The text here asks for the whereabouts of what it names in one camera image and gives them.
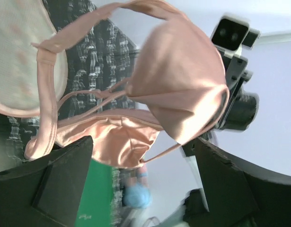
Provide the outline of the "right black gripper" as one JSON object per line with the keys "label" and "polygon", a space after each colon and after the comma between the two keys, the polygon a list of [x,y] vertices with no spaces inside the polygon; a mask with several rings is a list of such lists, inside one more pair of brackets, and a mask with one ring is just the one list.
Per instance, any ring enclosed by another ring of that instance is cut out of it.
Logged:
{"label": "right black gripper", "polygon": [[259,108],[259,96],[243,89],[253,73],[246,69],[248,59],[236,54],[230,56],[224,49],[218,48],[226,70],[226,83],[229,88],[229,102],[225,112],[215,125],[218,130],[245,131],[256,117]]}

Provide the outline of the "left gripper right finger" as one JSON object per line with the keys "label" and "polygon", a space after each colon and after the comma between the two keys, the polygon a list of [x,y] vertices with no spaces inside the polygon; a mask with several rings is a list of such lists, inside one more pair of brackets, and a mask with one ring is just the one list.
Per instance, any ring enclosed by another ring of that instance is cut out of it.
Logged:
{"label": "left gripper right finger", "polygon": [[291,227],[291,176],[197,138],[183,147],[198,164],[203,188],[185,199],[192,227]]}

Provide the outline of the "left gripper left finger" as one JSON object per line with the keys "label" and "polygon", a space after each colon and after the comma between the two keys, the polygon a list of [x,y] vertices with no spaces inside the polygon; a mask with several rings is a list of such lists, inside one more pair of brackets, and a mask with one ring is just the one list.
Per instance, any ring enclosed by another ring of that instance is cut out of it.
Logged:
{"label": "left gripper left finger", "polygon": [[85,136],[0,172],[0,227],[74,226],[92,151]]}

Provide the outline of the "pink satin bra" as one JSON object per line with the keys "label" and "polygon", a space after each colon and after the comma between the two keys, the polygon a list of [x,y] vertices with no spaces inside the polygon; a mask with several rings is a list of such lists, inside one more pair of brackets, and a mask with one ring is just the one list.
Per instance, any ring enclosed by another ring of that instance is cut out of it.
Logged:
{"label": "pink satin bra", "polygon": [[[164,22],[154,28],[140,51],[133,73],[122,80],[125,89],[93,90],[101,106],[122,96],[145,104],[147,110],[89,111],[58,120],[62,101],[54,94],[57,54],[78,43],[93,26],[117,9],[130,9]],[[136,168],[160,131],[179,148],[210,130],[229,101],[225,69],[208,36],[181,11],[162,0],[110,3],[67,25],[52,38],[36,45],[40,128],[26,145],[25,158],[48,155],[54,144],[65,147],[84,136],[94,142],[92,158],[100,163]]]}

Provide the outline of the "pink mesh laundry bag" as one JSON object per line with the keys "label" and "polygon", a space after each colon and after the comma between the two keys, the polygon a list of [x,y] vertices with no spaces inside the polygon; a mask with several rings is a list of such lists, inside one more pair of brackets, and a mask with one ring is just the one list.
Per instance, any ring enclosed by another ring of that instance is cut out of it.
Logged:
{"label": "pink mesh laundry bag", "polygon": [[61,52],[53,72],[38,73],[38,44],[56,34],[40,0],[0,0],[0,114],[33,117],[52,114],[68,76],[67,57]]}

